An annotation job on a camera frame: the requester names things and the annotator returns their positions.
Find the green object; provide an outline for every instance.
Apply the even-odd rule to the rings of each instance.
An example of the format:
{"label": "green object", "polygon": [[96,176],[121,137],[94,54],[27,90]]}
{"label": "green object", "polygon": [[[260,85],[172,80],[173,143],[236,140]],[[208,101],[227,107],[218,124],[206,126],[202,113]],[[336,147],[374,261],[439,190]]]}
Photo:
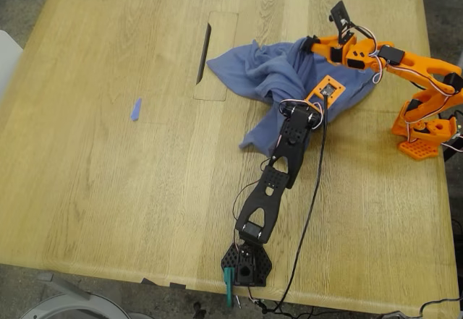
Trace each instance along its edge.
{"label": "green object", "polygon": [[224,280],[226,285],[226,306],[233,307],[234,267],[225,267]]}

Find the blue cloth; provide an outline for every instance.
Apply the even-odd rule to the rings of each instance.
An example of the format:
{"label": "blue cloth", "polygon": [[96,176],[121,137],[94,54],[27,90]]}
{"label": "blue cloth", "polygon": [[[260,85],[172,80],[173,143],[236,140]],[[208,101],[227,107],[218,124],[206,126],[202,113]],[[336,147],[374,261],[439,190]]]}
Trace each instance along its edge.
{"label": "blue cloth", "polygon": [[285,98],[304,99],[326,76],[330,75],[346,87],[331,105],[328,120],[364,98],[372,89],[373,72],[334,66],[322,56],[300,51],[305,38],[296,43],[259,45],[256,41],[239,46],[207,61],[209,68],[236,94],[271,104],[268,113],[249,131],[239,145],[253,144],[269,156],[276,144],[284,116],[278,105]]}

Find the orange bracket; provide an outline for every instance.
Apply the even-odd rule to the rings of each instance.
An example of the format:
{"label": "orange bracket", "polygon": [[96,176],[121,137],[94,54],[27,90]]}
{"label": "orange bracket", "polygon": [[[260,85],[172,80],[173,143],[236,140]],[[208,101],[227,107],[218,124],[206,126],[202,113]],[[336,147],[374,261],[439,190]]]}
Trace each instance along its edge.
{"label": "orange bracket", "polygon": [[318,110],[317,106],[314,106],[313,103],[310,102],[310,99],[315,95],[319,97],[319,99],[323,100],[322,92],[329,93],[328,97],[328,109],[334,103],[335,100],[346,90],[346,87],[342,85],[340,82],[335,80],[334,78],[326,75],[318,84],[310,91],[309,96],[305,98],[305,101],[309,103],[313,108]]}

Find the wood grain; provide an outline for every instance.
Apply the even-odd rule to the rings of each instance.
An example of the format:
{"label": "wood grain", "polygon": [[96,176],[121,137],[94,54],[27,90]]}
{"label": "wood grain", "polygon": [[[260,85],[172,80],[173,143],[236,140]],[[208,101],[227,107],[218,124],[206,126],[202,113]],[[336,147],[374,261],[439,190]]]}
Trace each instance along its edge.
{"label": "wood grain", "polygon": [[[268,107],[216,98],[225,90],[215,83],[209,99],[225,101],[194,98],[205,24],[211,12],[236,13],[236,30],[222,33],[229,46],[330,35],[337,1],[48,0],[0,105],[0,262],[225,292],[232,200],[264,159],[237,145]],[[429,54],[422,0],[344,1],[379,40]],[[390,133],[412,91],[386,75],[330,125],[288,301],[417,315],[457,295],[443,161],[413,161]],[[319,144],[316,134],[285,192],[257,297],[286,287]],[[426,315],[457,312],[442,304]]]}

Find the orange robot base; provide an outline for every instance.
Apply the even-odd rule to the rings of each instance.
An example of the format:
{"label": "orange robot base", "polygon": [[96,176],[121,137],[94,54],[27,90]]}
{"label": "orange robot base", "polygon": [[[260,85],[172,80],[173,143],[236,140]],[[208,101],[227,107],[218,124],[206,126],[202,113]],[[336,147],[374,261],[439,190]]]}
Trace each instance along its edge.
{"label": "orange robot base", "polygon": [[402,107],[391,130],[394,135],[407,138],[398,144],[399,150],[415,160],[437,156],[441,143],[457,133],[456,118],[453,116],[450,120],[434,119],[429,122],[419,121],[408,124],[404,119],[404,111],[408,103],[407,101]]}

